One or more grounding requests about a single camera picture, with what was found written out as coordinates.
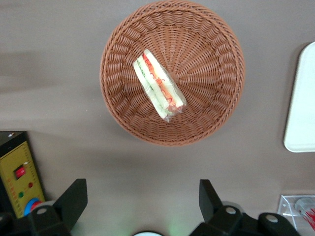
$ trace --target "yellow control panel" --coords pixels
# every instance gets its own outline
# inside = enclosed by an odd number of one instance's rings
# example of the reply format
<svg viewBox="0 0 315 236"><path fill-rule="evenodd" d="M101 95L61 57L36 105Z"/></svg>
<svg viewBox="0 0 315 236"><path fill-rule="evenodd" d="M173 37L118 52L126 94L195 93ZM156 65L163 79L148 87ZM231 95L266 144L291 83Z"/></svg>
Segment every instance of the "yellow control panel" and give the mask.
<svg viewBox="0 0 315 236"><path fill-rule="evenodd" d="M30 203L45 201L26 141L0 157L0 177L17 218L27 214Z"/></svg>

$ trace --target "plastic wrap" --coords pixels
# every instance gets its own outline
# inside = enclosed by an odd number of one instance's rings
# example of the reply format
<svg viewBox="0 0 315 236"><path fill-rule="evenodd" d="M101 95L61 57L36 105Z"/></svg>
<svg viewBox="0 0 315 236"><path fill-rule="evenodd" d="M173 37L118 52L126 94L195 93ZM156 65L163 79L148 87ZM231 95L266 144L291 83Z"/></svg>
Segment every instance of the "plastic wrap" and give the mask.
<svg viewBox="0 0 315 236"><path fill-rule="evenodd" d="M145 93L163 120L169 122L173 116L183 112L187 106L184 95L148 49L133 63L133 68Z"/></svg>

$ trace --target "brown wicker basket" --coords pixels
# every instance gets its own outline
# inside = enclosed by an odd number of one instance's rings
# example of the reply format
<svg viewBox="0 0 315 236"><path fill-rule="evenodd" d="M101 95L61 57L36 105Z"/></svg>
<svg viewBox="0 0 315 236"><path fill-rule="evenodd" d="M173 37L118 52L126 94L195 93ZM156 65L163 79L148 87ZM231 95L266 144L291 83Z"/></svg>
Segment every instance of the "brown wicker basket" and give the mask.
<svg viewBox="0 0 315 236"><path fill-rule="evenodd" d="M149 49L171 74L188 107L163 121L132 63ZM148 4L122 21L101 59L106 105L128 132L150 143L183 146L218 130L237 105L245 79L241 47L216 13L189 1Z"/></svg>

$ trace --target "red button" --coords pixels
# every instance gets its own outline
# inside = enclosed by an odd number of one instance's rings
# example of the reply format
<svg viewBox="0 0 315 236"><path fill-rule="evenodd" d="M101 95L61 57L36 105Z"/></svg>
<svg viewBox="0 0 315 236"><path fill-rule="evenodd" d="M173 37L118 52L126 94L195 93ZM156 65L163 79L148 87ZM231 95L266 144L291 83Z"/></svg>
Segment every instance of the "red button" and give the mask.
<svg viewBox="0 0 315 236"><path fill-rule="evenodd" d="M31 211L34 210L34 208L38 205L38 204L41 204L42 202L41 201L37 201L35 203L33 203L33 205L31 206Z"/></svg>
<svg viewBox="0 0 315 236"><path fill-rule="evenodd" d="M19 179L20 177L22 177L23 175L25 175L25 169L24 169L24 167L22 166L22 167L20 167L20 168L18 168L16 171L15 171L15 177L16 177L16 179Z"/></svg>

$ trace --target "basket rim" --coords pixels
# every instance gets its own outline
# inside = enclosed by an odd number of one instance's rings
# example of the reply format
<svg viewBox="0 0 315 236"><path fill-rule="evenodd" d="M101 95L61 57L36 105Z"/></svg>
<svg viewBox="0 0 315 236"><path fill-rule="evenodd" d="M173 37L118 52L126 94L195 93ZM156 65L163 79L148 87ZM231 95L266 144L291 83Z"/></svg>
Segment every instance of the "basket rim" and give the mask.
<svg viewBox="0 0 315 236"><path fill-rule="evenodd" d="M106 77L107 77L105 68L106 68L106 61L108 60L110 52L111 52L110 49L113 47L113 45L115 45L118 37L120 36L119 32L124 31L134 22L138 21L139 19L145 16L148 16L157 12L178 10L178 7L181 7L180 9L182 11L189 11L189 12L193 12L195 14L200 15L201 17L211 21L211 23L215 27L217 27L217 29L224 35L229 45L231 46L231 50L233 52L233 56L235 59L235 64L238 67L238 69L236 70L236 75L237 75L237 78L241 77L242 80L239 80L239 83L237 83L235 86L236 92L232 96L233 102L231 102L226 107L226 111L220 117L219 121L214 124L211 130L209 129L205 130L205 132L202 132L189 139L185 139L181 141L166 142L166 141L149 138L145 135L140 134L137 130L133 129L127 122L125 122L119 116L119 114L115 111L111 100L109 99L108 85L105 82ZM224 123L230 118L231 114L233 113L237 104L239 103L240 97L242 96L244 82L245 82L245 73L246 73L245 61L244 61L244 55L243 55L240 43L236 35L230 28L230 26L217 13L204 7L201 4L198 4L192 1L164 0L164 1L155 1L155 2L152 2L152 3L149 3L147 5L140 7L139 9L131 13L129 16L127 16L120 24L118 24L115 27L110 37L108 38L108 41L103 50L101 63L100 63L99 81L100 81L102 96L107 106L107 109L109 110L113 118L116 120L116 122L120 126L122 126L127 132L131 133L133 136L141 140L144 140L146 142L153 143L156 145L185 146L188 144L193 144L197 141L200 141L210 136L211 134L216 132L221 126L223 126Z"/></svg>

